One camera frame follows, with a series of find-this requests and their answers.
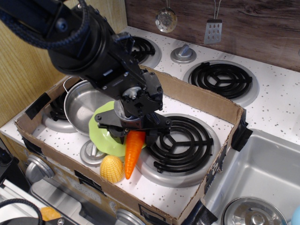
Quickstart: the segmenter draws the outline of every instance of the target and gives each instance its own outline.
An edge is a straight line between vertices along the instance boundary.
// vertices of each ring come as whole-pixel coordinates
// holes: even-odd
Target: pot handle
[[[62,85],[62,86],[64,87],[64,89],[66,90],[67,93],[68,93],[68,90],[67,90],[65,84],[66,84],[66,82],[67,82],[68,80],[70,80],[71,78],[73,78],[73,77],[71,76],[71,77],[69,77],[68,79],[66,79],[66,80],[64,81],[63,85]]]

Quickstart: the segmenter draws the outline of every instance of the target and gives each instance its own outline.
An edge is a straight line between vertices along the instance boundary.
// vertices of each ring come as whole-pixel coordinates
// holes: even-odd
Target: cardboard box
[[[216,171],[221,171],[222,162],[224,160],[226,151],[231,146],[233,139],[235,142],[238,142],[237,139],[239,139],[240,134],[242,134],[245,130],[245,110],[232,101],[211,91],[190,85],[177,78],[160,73],[153,69],[146,69],[157,74],[165,95],[233,124],[233,128],[228,134],[227,140],[220,149],[220,152],[218,153],[214,163],[210,166],[207,175],[199,184],[195,195],[190,199],[189,203],[185,206],[179,217],[174,218],[167,213],[144,203],[142,200],[128,194],[123,189],[102,179],[97,173],[93,172],[88,167],[78,163],[72,158],[62,154],[55,148],[45,144],[43,141],[31,135],[42,121],[41,110],[61,93],[63,93],[64,89],[62,84],[65,79],[44,93],[40,99],[36,101],[40,104],[33,104],[31,110],[29,110],[28,113],[23,114],[17,120],[16,126],[26,141],[41,151],[42,155],[44,155],[46,158],[51,158],[69,170],[84,174],[88,179],[99,185],[101,187],[101,191],[105,195],[108,195],[112,199],[120,202],[123,205],[126,205],[128,209],[130,209],[134,214],[138,215],[138,217],[146,224],[151,223],[147,222],[144,216],[146,216],[147,219],[151,218],[161,221],[160,224],[181,225],[188,217],[197,202],[205,196],[205,193],[209,188]]]

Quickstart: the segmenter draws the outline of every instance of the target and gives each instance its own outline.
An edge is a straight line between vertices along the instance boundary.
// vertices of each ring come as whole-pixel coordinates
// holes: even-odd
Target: black coil burner
[[[149,148],[150,155],[156,159],[154,166],[159,173],[184,173],[203,166],[211,155],[213,139],[198,122],[182,116],[169,116],[172,120],[170,134],[160,135],[158,144]],[[176,134],[186,137],[187,141],[174,139]],[[176,152],[178,147],[186,147],[183,152]]]
[[[54,121],[68,120],[65,114],[64,103],[67,93],[64,92],[50,103],[51,111],[50,116]]]
[[[148,55],[154,55],[154,46],[146,39],[141,37],[133,37],[135,40],[131,56],[142,62]]]
[[[228,99],[245,94],[252,82],[252,77],[245,70],[225,63],[202,63],[193,70],[190,78],[191,84]]]

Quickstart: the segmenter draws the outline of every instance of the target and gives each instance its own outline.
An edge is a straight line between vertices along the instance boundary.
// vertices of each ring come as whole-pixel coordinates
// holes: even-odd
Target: metal sink
[[[230,149],[215,176],[205,206],[222,224],[226,206],[240,197],[257,197],[275,206],[290,224],[300,205],[300,146],[254,130],[241,152]]]

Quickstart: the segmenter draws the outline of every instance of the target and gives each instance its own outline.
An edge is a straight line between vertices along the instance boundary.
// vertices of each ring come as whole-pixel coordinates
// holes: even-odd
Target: yellow corn
[[[117,183],[124,178],[124,165],[116,156],[105,156],[100,165],[100,176],[111,183]]]

